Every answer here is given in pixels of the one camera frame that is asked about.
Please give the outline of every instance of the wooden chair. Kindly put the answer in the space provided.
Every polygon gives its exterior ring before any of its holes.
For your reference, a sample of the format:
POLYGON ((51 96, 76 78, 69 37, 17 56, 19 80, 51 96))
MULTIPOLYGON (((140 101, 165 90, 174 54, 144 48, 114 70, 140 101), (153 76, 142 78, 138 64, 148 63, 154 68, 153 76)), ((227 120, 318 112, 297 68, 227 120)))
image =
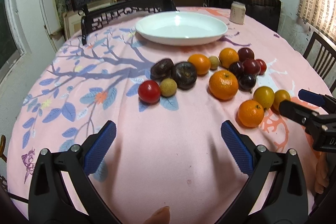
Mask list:
MULTIPOLYGON (((3 161, 7 163, 7 158, 3 154, 5 150, 5 145, 6 145, 6 137, 2 135, 0 138, 0 159, 3 159, 3 161)), ((2 177, 1 174, 0 174, 0 187, 3 188, 6 192, 8 191, 7 180, 4 177, 2 177)))
MULTIPOLYGON (((336 50, 331 45, 329 45, 329 43, 325 41, 318 33, 314 32, 309 41, 308 47, 303 54, 305 59, 307 59, 316 40, 321 44, 321 46, 313 65, 313 69, 324 80, 336 62, 336 50)), ((336 80, 329 89, 330 92, 332 93, 335 88, 336 80)))

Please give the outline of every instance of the can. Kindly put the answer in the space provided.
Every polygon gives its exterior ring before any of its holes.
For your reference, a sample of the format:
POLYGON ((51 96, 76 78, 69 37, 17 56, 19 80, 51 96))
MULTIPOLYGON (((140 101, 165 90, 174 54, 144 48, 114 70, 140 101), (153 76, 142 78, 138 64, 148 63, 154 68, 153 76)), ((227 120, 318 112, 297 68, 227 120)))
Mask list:
POLYGON ((234 1, 231 5, 230 21, 239 25, 244 24, 246 13, 245 4, 234 1))

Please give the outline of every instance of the pink tablecloth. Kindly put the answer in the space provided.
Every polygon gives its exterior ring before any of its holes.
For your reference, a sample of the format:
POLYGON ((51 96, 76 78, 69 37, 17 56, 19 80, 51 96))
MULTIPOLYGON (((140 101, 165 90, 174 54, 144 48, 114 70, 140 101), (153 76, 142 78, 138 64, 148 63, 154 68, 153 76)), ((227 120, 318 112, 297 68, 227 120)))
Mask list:
MULTIPOLYGON (((145 41, 135 33, 133 18, 90 35, 67 41, 24 101, 8 151, 7 175, 11 193, 28 198, 34 163, 45 147, 67 150, 97 133, 107 120, 117 125, 117 137, 100 168, 90 175, 95 188, 124 223, 142 223, 163 206, 170 223, 214 223, 247 180, 220 134, 231 120, 255 144, 273 151, 298 151, 307 181, 310 208, 316 156, 303 128, 271 111, 256 129, 239 127, 239 105, 252 95, 239 91, 233 100, 219 102, 207 93, 211 73, 199 77, 195 88, 154 106, 139 102, 137 88, 150 77, 150 67, 162 58, 174 62, 193 53, 218 56, 225 47, 249 46, 268 69, 258 86, 288 90, 292 100, 300 89, 330 94, 306 60, 275 32, 250 17, 244 25, 229 22, 229 10, 189 8, 223 20, 225 38, 200 47, 168 47, 145 41)), ((71 191, 76 207, 83 210, 71 191)), ((263 192, 255 210, 266 197, 263 192)), ((25 214, 27 206, 16 205, 25 214)))

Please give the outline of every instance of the white bowl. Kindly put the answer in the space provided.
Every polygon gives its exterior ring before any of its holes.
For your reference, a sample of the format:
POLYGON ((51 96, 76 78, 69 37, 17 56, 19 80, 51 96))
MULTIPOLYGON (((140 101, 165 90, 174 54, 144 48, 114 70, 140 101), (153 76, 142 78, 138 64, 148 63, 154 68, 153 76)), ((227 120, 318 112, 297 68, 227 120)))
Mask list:
POLYGON ((142 18, 135 29, 144 38, 160 44, 195 46, 220 39, 227 32, 227 25, 193 12, 161 12, 142 18))

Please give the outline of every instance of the tomato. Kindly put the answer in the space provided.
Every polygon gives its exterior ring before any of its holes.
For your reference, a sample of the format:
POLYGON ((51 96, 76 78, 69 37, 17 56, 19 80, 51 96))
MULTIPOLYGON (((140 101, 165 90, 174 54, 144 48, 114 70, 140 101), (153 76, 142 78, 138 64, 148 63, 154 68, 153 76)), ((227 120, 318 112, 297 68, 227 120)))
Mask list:
POLYGON ((260 68, 261 68, 259 75, 264 75, 265 71, 267 69, 267 65, 266 65, 265 61, 263 61, 261 59, 257 59, 256 61, 259 63, 260 68))
POLYGON ((160 86, 153 80, 145 81, 139 86, 138 94, 145 103, 156 103, 161 96, 160 86))

